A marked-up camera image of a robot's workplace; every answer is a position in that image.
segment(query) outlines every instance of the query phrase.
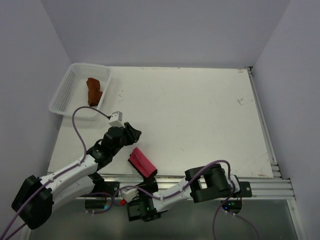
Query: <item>white connector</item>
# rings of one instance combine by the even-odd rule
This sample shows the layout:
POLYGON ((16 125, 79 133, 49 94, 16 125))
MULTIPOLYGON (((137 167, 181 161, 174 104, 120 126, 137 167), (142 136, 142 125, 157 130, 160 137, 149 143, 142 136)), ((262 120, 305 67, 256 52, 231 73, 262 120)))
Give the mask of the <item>white connector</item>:
POLYGON ((125 125, 122 123, 122 112, 115 111, 112 113, 109 119, 109 124, 111 127, 124 128, 125 125))
POLYGON ((138 195, 138 190, 135 188, 123 189, 120 194, 127 203, 130 203, 138 195))
MULTIPOLYGON (((231 181, 230 181, 229 178, 228 178, 227 173, 225 174, 225 176, 226 176, 226 179, 227 179, 227 181, 228 181, 228 184, 229 184, 230 187, 232 188, 233 186, 232 186, 231 181)), ((232 182, 234 183, 234 186, 235 186, 234 193, 240 192, 240 185, 239 185, 239 182, 238 182, 237 179, 236 179, 236 176, 235 176, 235 175, 230 175, 230 178, 231 178, 231 180, 232 180, 232 182)))

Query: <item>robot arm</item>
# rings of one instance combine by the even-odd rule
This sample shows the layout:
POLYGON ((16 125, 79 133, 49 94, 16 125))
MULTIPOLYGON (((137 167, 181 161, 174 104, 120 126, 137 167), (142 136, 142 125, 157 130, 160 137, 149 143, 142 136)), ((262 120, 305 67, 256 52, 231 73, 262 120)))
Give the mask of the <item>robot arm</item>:
POLYGON ((148 188, 148 192, 150 192, 150 189, 156 190, 152 194, 155 198, 143 192, 138 192, 137 190, 131 189, 124 191, 121 195, 129 202, 127 206, 129 221, 141 219, 149 222, 160 218, 162 213, 186 199, 193 199, 194 203, 200 203, 219 198, 227 198, 233 193, 233 189, 233 198, 252 197, 250 183, 247 181, 239 181, 235 175, 231 175, 229 179, 225 170, 218 163, 193 179, 202 168, 203 167, 197 167, 185 171, 185 178, 178 184, 165 190, 158 190, 156 181, 150 181, 149 184, 139 186, 145 190, 148 188), (204 178, 204 185, 206 185, 206 187, 203 187, 200 183, 201 177, 204 178))
POLYGON ((52 211, 79 196, 89 194, 97 186, 97 173, 109 163, 119 150, 136 143, 141 131, 128 122, 122 124, 122 114, 115 112, 109 120, 111 127, 103 139, 89 148, 86 156, 63 169, 42 177, 28 177, 22 184, 11 207, 28 225, 36 229, 44 224, 52 211))

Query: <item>red sponge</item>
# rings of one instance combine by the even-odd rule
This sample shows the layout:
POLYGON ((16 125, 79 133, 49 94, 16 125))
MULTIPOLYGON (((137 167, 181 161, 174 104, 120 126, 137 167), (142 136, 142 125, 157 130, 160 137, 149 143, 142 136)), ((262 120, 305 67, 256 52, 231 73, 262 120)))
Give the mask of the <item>red sponge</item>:
POLYGON ((145 178, 154 176, 158 172, 156 167, 137 147, 133 149, 128 161, 140 173, 140 175, 145 178))

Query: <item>purple cable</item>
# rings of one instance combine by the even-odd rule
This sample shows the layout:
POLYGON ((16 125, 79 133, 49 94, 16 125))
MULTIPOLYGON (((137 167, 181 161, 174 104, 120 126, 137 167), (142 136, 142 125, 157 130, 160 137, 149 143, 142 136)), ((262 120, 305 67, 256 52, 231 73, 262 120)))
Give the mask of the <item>purple cable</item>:
POLYGON ((38 193, 40 193, 42 191, 42 189, 44 189, 51 181, 47 181, 45 184, 43 184, 41 187, 39 187, 39 189, 37 191, 35 191, 25 202, 24 204, 21 205, 21 207, 19 208, 18 211, 16 211, 15 215, 13 216, 13 218, 11 219, 11 221, 9 222, 9 224, 6 226, 6 228, 4 229, 2 235, 0 236, 0 240, 4 240, 7 232, 9 231, 10 227, 12 226, 12 224, 14 224, 15 220, 17 219, 17 217, 19 216, 19 214, 21 213, 21 211, 24 209, 24 207, 31 201, 31 199, 33 199, 38 193))
MULTIPOLYGON (((224 210, 224 209, 222 208, 222 206, 232 197, 232 195, 235 193, 235 190, 236 190, 235 183, 234 183, 232 180, 230 180, 230 182, 232 183, 232 187, 233 187, 233 188, 232 188, 232 193, 231 193, 230 196, 228 196, 224 201, 222 201, 222 203, 219 205, 219 207, 216 209, 216 211, 215 211, 215 213, 214 213, 214 217, 213 217, 213 221, 212 221, 212 233, 213 233, 213 238, 214 238, 215 240, 218 239, 218 238, 217 238, 217 235, 216 235, 215 225, 216 225, 216 219, 217 219, 219 210, 221 210, 221 209, 224 210)), ((234 215, 232 212, 229 212, 229 211, 227 211, 227 213, 230 214, 230 215, 232 215, 232 216, 234 215)), ((252 222, 250 222, 248 219, 246 219, 245 217, 243 217, 243 216, 241 216, 241 215, 235 214, 234 216, 235 216, 235 217, 238 217, 238 218, 244 220, 245 222, 247 222, 248 224, 250 224, 251 227, 254 229, 258 240, 260 240, 260 234, 259 234, 256 226, 255 226, 252 222)))
POLYGON ((259 234, 259 232, 258 232, 258 229, 256 228, 256 226, 255 226, 251 221, 249 221, 249 220, 246 219, 245 217, 243 217, 243 216, 241 216, 241 215, 238 215, 238 214, 236 214, 235 217, 240 218, 240 219, 242 219, 243 221, 245 221, 245 222, 247 222, 248 224, 250 224, 251 227, 254 229, 258 240, 261 239, 261 236, 260 236, 260 234, 259 234))
MULTIPOLYGON (((117 194, 118 194, 120 191, 122 191, 123 189, 137 189, 137 190, 139 190, 140 192, 143 192, 144 194, 146 194, 147 196, 149 196, 150 198, 160 200, 160 197, 153 196, 150 192, 147 192, 146 190, 142 189, 141 187, 133 186, 133 185, 128 185, 128 186, 120 187, 120 188, 114 193, 113 199, 114 199, 114 198, 117 196, 117 194)), ((117 207, 121 207, 121 205, 117 204, 116 201, 114 201, 114 205, 116 205, 117 207)))
POLYGON ((22 224, 20 227, 18 227, 16 230, 14 230, 9 236, 7 236, 4 240, 9 240, 12 238, 17 232, 19 232, 25 225, 26 223, 22 224))
MULTIPOLYGON (((76 124, 75 124, 75 116, 76 116, 76 113, 80 110, 80 109, 92 109, 92 110, 95 110, 96 112, 102 114, 103 116, 105 116, 107 119, 110 119, 110 117, 106 114, 104 114, 102 111, 100 110, 97 110, 95 108, 92 108, 92 107, 89 107, 89 106, 81 106, 81 107, 78 107, 76 110, 74 110, 73 114, 72 114, 72 126, 74 128, 74 131, 75 133, 77 134, 77 136, 79 137, 81 143, 82 143, 82 146, 83 146, 83 149, 84 149, 84 154, 83 154, 83 157, 82 159, 80 160, 80 164, 84 162, 84 160, 86 159, 86 155, 87 155, 87 147, 86 147, 86 144, 85 144, 85 141, 83 140, 83 138, 81 137, 77 127, 76 127, 76 124)), ((67 169, 63 170, 62 172, 58 173, 57 175, 55 175, 54 177, 52 177, 54 180, 57 179, 58 177, 60 177, 61 175, 69 172, 70 170, 76 168, 78 166, 78 164, 75 164, 71 167, 68 167, 67 169)), ((15 213, 15 215, 13 216, 13 218, 11 219, 11 221, 9 222, 9 224, 6 226, 6 228, 4 229, 2 235, 0 236, 0 240, 4 240, 7 232, 9 231, 9 229, 11 228, 12 224, 15 222, 15 220, 17 219, 17 217, 19 216, 19 214, 21 213, 21 211, 24 209, 24 207, 42 190, 44 189, 49 183, 51 183, 52 181, 51 180, 48 180, 46 183, 44 183, 37 191, 35 191, 25 202, 24 204, 22 204, 22 206, 19 208, 19 210, 15 213)), ((7 237, 5 240, 8 240, 9 238, 11 238, 14 234, 16 234, 22 227, 20 226, 19 228, 17 228, 13 234, 10 234, 9 237, 7 237)))
POLYGON ((74 131, 76 133, 76 135, 79 137, 81 143, 82 143, 82 146, 83 146, 83 150, 84 150, 84 153, 83 153, 83 157, 82 159, 80 160, 80 163, 82 163, 85 159, 86 159, 86 155, 87 155, 87 147, 86 147, 86 144, 85 144, 85 141, 84 139, 82 138, 82 136, 80 135, 77 127, 76 127, 76 123, 75 123, 75 116, 76 116, 76 113, 80 110, 80 109, 92 109, 92 110, 95 110, 96 112, 100 113, 101 115, 105 116, 107 119, 110 119, 110 116, 104 114, 102 111, 98 110, 98 109, 95 109, 95 108, 92 108, 90 106, 81 106, 81 107, 78 107, 76 110, 74 110, 73 114, 72 114, 72 126, 74 128, 74 131))
MULTIPOLYGON (((213 165, 218 164, 218 163, 225 163, 228 166, 228 178, 230 179, 230 173, 231 173, 231 166, 230 163, 226 160, 216 160, 216 161, 212 161, 209 164, 205 165, 203 168, 200 169, 200 171, 198 171, 193 178, 191 178, 190 181, 188 181, 188 183, 182 188, 182 190, 185 190, 187 187, 189 187, 198 177, 201 176, 201 174, 206 171, 207 169, 211 168, 213 165)), ((180 191, 176 191, 168 196, 164 196, 163 199, 169 199, 172 198, 176 195, 178 195, 180 193, 180 191)))

